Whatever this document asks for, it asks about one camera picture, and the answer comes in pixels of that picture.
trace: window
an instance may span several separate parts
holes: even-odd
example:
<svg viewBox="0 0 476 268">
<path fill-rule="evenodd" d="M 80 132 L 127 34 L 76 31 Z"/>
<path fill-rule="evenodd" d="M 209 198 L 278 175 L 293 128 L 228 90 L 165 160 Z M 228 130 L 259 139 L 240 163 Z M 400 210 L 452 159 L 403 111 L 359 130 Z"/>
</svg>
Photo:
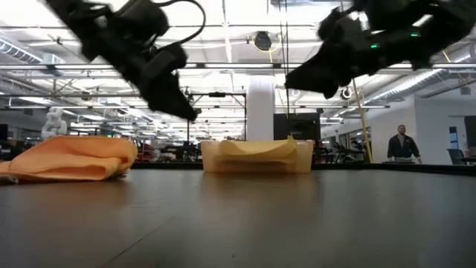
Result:
<svg viewBox="0 0 476 268">
<path fill-rule="evenodd" d="M 459 149 L 458 146 L 458 133 L 456 127 L 449 127 L 449 142 L 451 149 Z"/>
</svg>

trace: orange cloth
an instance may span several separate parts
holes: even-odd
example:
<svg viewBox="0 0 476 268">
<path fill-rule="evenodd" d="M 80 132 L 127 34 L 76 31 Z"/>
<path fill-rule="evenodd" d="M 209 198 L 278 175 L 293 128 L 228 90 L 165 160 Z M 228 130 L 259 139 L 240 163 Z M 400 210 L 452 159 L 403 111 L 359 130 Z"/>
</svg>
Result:
<svg viewBox="0 0 476 268">
<path fill-rule="evenodd" d="M 126 172 L 136 157 L 136 146 L 122 138 L 57 136 L 0 163 L 0 175 L 99 181 Z"/>
</svg>

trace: white stuffed object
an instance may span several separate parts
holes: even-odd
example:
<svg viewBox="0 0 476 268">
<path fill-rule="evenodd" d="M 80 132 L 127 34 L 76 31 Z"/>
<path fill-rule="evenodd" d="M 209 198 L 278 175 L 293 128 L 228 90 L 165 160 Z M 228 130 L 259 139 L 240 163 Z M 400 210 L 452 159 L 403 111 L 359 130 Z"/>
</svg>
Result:
<svg viewBox="0 0 476 268">
<path fill-rule="evenodd" d="M 46 124 L 42 128 L 42 138 L 47 139 L 56 135 L 66 135 L 68 125 L 61 120 L 62 109 L 50 108 L 50 112 L 46 114 Z"/>
</svg>

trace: person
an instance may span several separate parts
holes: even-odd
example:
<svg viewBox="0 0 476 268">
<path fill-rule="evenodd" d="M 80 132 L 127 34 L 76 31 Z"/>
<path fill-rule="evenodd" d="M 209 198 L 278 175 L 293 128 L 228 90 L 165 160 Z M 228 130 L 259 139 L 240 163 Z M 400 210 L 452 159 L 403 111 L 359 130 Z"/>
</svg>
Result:
<svg viewBox="0 0 476 268">
<path fill-rule="evenodd" d="M 408 159 L 413 154 L 416 159 L 418 159 L 418 163 L 422 164 L 417 144 L 411 137 L 405 134 L 405 125 L 399 125 L 397 130 L 398 134 L 390 138 L 390 141 L 388 141 L 388 160 L 391 161 L 393 158 Z"/>
</svg>

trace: white pillar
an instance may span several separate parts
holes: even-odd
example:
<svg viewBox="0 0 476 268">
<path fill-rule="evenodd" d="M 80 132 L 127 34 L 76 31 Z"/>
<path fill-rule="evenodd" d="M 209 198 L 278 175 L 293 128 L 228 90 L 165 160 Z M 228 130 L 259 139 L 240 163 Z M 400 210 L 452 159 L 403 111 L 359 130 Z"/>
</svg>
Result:
<svg viewBox="0 0 476 268">
<path fill-rule="evenodd" d="M 247 90 L 248 141 L 274 140 L 274 77 L 251 76 Z"/>
</svg>

